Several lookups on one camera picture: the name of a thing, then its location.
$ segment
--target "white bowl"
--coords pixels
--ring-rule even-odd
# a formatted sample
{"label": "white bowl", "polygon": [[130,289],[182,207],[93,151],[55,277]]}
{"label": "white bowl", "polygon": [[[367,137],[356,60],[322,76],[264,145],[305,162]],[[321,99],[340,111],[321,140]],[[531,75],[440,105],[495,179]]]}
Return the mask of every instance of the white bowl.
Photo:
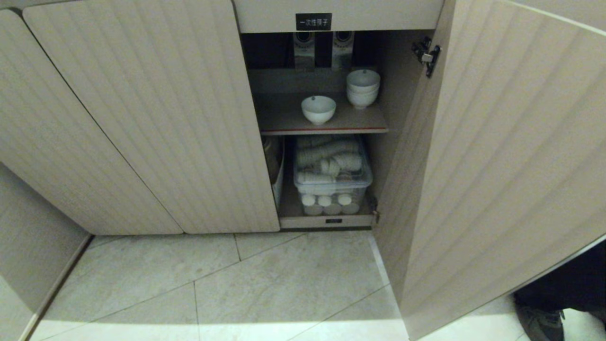
{"label": "white bowl", "polygon": [[379,89],[368,93],[356,93],[347,90],[347,99],[349,100],[349,103],[351,103],[356,109],[364,109],[373,104],[378,95]]}
{"label": "white bowl", "polygon": [[369,93],[369,92],[373,92],[375,90],[379,90],[379,83],[377,83],[373,86],[367,86],[367,87],[351,86],[351,85],[347,84],[347,90],[349,90],[351,92],[355,92],[355,93]]}
{"label": "white bowl", "polygon": [[378,89],[381,76],[372,70],[357,70],[347,75],[347,88],[354,92],[371,92]]}
{"label": "white bowl", "polygon": [[332,118],[337,103],[330,97],[311,96],[301,102],[301,109],[309,122],[319,126]]}

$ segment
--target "metal hinge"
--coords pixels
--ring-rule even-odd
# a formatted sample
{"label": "metal hinge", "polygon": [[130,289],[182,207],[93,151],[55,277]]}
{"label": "metal hinge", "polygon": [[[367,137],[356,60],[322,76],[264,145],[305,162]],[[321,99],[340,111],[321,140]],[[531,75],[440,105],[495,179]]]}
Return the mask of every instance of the metal hinge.
{"label": "metal hinge", "polygon": [[379,211],[377,211],[377,208],[379,207],[379,200],[377,200],[377,198],[375,196],[371,196],[368,199],[368,203],[370,205],[370,210],[372,211],[373,215],[375,216],[375,225],[379,223],[379,219],[381,218],[381,214],[379,213]]}
{"label": "metal hinge", "polygon": [[436,63],[438,63],[440,51],[442,50],[439,45],[436,45],[433,47],[433,51],[429,51],[430,46],[431,38],[425,37],[423,41],[413,43],[412,48],[413,53],[417,56],[419,62],[427,66],[427,71],[425,72],[427,78],[431,78],[433,69],[436,67]]}

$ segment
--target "plastic storage box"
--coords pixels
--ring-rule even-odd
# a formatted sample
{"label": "plastic storage box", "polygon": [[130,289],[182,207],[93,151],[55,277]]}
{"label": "plastic storage box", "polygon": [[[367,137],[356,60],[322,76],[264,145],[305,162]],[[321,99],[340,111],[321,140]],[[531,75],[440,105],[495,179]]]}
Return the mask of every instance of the plastic storage box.
{"label": "plastic storage box", "polygon": [[359,136],[297,137],[295,186],[307,215],[356,214],[373,181]]}

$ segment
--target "shelf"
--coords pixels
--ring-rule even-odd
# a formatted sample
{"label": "shelf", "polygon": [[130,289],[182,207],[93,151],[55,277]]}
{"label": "shelf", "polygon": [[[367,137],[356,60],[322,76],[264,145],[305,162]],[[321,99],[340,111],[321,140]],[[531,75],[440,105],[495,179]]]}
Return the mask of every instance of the shelf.
{"label": "shelf", "polygon": [[293,163],[288,159],[286,161],[280,210],[278,210],[281,229],[352,228],[372,225],[375,216],[366,199],[362,202],[360,211],[354,215],[305,215],[299,201],[299,192],[293,182]]}
{"label": "shelf", "polygon": [[[312,95],[335,100],[333,118],[321,126],[309,122],[301,111],[301,101]],[[261,135],[314,135],[334,133],[386,133],[387,122],[375,102],[355,109],[345,93],[264,93],[253,95]]]}

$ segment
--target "cabinet door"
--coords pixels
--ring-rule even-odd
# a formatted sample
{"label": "cabinet door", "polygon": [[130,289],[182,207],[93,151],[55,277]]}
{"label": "cabinet door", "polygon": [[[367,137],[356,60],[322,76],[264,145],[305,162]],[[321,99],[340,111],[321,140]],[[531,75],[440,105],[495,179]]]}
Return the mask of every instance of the cabinet door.
{"label": "cabinet door", "polygon": [[24,16],[185,232],[279,229],[230,1],[74,1]]}
{"label": "cabinet door", "polygon": [[434,44],[375,230],[411,339],[606,234],[605,33],[447,0]]}
{"label": "cabinet door", "polygon": [[10,10],[0,11],[0,120],[0,160],[87,231],[183,233]]}

